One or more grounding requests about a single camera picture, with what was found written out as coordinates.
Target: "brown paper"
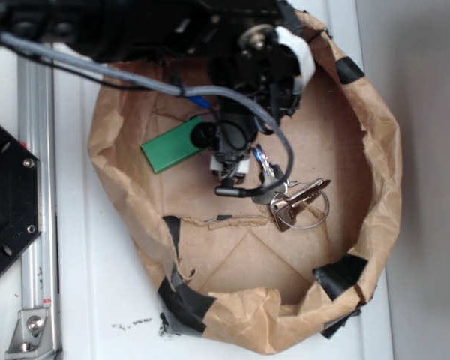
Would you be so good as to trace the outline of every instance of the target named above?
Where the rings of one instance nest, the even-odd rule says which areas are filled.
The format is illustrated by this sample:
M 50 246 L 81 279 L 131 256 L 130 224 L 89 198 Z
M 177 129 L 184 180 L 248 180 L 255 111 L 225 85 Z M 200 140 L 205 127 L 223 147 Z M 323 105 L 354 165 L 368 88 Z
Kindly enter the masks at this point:
M 341 85 L 335 62 L 346 55 L 319 20 L 299 16 L 317 71 L 301 108 L 281 127 L 295 152 L 291 179 L 331 179 L 331 213 L 323 225 L 279 232 L 266 206 L 215 196 L 208 151 L 154 174 L 140 146 L 203 113 L 188 100 L 102 88 L 88 144 L 155 287 L 176 267 L 190 288 L 217 298 L 203 320 L 203 336 L 258 353 L 285 350 L 370 301 L 401 218 L 397 122 L 367 78 Z M 119 67 L 164 81 L 178 68 L 188 86 L 209 81 L 203 61 Z M 285 167 L 276 136 L 260 135 L 257 142 L 271 162 Z M 245 188 L 260 184 L 259 170 L 252 166 Z M 181 218 L 179 258 L 162 220 L 169 215 Z M 232 218 L 214 222 L 218 215 Z M 347 253 L 368 264 L 358 284 L 332 301 L 312 271 Z

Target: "hole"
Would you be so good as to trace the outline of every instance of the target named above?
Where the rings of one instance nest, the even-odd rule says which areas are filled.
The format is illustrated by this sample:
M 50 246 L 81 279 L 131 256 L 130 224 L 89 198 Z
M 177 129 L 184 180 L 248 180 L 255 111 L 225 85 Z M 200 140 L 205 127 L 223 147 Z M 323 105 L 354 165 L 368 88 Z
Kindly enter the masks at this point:
M 0 145 L 0 154 L 3 154 L 4 152 L 6 152 L 8 150 L 8 148 L 10 148 L 10 141 L 7 141 L 3 144 Z
M 11 257 L 14 253 L 7 245 L 2 245 L 0 247 L 0 251 L 2 254 L 4 254 L 6 257 Z

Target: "key ring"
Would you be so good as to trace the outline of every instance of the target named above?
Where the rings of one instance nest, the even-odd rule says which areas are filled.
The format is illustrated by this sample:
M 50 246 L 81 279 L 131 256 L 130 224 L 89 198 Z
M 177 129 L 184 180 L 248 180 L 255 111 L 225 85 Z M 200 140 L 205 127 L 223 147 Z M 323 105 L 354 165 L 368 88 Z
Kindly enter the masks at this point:
M 306 181 L 290 181 L 289 184 L 288 184 L 288 187 L 289 188 L 293 188 L 293 187 L 295 187 L 297 185 L 311 185 L 311 183 L 310 182 L 306 182 Z M 320 195 L 323 196 L 323 199 L 325 200 L 325 216 L 318 223 L 315 223 L 314 225 L 310 225 L 310 226 L 296 226 L 296 225 L 292 225 L 290 223 L 287 223 L 281 217 L 279 217 L 278 220 L 280 220 L 282 223 L 284 223 L 288 227 L 291 227 L 292 229 L 297 229 L 297 230 L 310 230 L 310 229 L 314 229 L 314 228 L 319 227 L 320 225 L 322 225 L 325 222 L 325 220 L 327 220 L 327 218 L 330 215 L 330 200 L 329 200 L 329 197 L 326 195 L 325 191 L 318 190 L 318 192 L 320 193 Z

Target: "metal bracket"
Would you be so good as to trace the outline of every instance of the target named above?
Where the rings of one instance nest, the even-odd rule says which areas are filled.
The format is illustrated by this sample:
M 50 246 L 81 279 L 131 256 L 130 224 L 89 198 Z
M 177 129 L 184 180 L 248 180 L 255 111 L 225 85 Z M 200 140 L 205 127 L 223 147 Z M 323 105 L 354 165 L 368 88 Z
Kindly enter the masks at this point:
M 39 165 L 0 126 L 0 276 L 40 234 Z
M 5 359 L 37 359 L 54 352 L 49 309 L 21 310 Z

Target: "black mounting plate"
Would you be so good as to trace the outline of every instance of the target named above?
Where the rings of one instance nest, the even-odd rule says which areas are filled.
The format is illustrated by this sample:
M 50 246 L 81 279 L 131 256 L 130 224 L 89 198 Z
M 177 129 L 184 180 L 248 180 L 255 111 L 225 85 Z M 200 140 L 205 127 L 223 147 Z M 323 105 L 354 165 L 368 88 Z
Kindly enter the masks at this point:
M 0 126 L 0 277 L 40 234 L 39 165 Z

